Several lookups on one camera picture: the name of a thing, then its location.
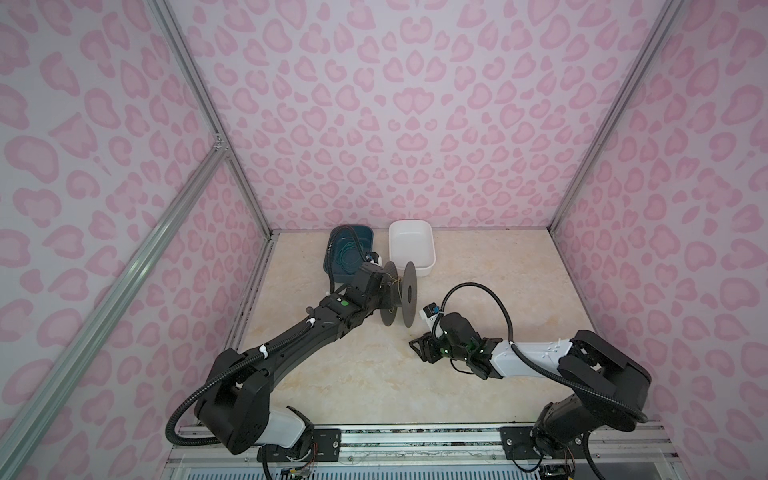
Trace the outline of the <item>dark grey cable spool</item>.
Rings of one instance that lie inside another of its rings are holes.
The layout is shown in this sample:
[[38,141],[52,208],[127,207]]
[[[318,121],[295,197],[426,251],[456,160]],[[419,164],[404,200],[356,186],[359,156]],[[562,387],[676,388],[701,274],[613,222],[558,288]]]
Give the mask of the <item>dark grey cable spool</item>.
[[[384,266],[395,266],[388,261]],[[398,274],[398,284],[395,290],[396,297],[393,300],[382,300],[379,308],[384,326],[392,326],[399,312],[402,313],[403,324],[410,328],[415,320],[417,311],[418,285],[417,273],[413,262],[408,262],[403,275]]]

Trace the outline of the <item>white plastic tray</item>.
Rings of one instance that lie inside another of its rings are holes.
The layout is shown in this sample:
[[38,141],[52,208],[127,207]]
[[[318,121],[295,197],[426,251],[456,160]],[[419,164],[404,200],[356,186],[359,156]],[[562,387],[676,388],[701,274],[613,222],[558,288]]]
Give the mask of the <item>white plastic tray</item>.
[[388,228],[389,260],[399,273],[411,262],[418,277],[428,276],[436,264],[431,225],[424,220],[398,220]]

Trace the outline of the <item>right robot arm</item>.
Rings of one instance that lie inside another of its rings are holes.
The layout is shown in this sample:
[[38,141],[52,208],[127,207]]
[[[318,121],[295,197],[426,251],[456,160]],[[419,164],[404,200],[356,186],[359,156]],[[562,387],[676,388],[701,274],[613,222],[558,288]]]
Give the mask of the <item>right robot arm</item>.
[[539,376],[571,389],[566,399],[543,407],[524,437],[523,446],[542,456],[555,457],[603,426],[632,432],[648,421],[643,407],[650,373],[589,330],[550,343],[512,343],[474,331],[426,333],[409,347],[430,364],[462,361],[482,380]]

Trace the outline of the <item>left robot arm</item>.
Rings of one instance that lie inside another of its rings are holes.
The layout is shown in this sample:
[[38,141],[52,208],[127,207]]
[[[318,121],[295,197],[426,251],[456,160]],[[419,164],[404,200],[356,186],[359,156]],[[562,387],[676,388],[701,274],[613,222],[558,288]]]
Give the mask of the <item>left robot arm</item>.
[[254,446],[282,448],[302,460],[312,450],[314,424],[294,407],[271,408],[281,380],[324,346],[363,324],[376,310],[394,305],[398,273],[393,262],[363,264],[351,283],[325,296],[307,317],[274,339],[242,353],[229,348],[214,360],[202,387],[174,414],[194,408],[209,437],[181,437],[172,425],[167,439],[177,446],[221,444],[233,455]]

